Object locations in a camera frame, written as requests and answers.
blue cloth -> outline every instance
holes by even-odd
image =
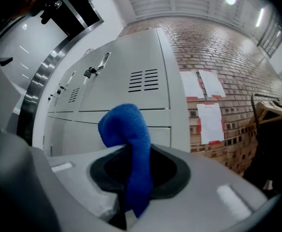
[[[109,111],[99,122],[98,129],[106,147],[130,144],[132,172],[127,180],[125,211],[135,216],[143,213],[153,190],[150,174],[150,136],[145,120],[133,104],[123,104]]]

locker handle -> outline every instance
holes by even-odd
[[[101,70],[101,69],[103,69],[105,67],[106,62],[107,62],[108,58],[110,57],[110,55],[111,55],[111,52],[105,53],[105,55],[103,56],[100,64],[97,67],[97,71]]]

paper notice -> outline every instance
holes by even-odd
[[[195,71],[183,71],[180,72],[180,76],[183,81],[185,96],[188,101],[197,101],[198,99],[204,98],[204,94]]]
[[[197,108],[201,120],[201,144],[224,140],[219,104],[197,104]]]
[[[208,97],[226,97],[222,84],[213,72],[199,70]]]

ceiling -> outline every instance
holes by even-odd
[[[260,38],[270,19],[271,6],[266,0],[115,0],[128,22],[165,16],[187,15],[207,18],[232,26],[254,38]],[[256,28],[261,8],[266,8],[263,23]]]

locker vent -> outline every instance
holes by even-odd
[[[70,95],[70,98],[69,98],[69,103],[75,101],[75,99],[76,99],[76,97],[77,97],[77,95],[78,95],[79,89],[80,89],[80,88],[78,87],[78,88],[72,90],[71,95]]]
[[[59,99],[59,97],[56,97],[55,102],[54,102],[54,106],[57,106],[58,99]]]
[[[158,70],[133,72],[130,74],[128,92],[158,89]]]

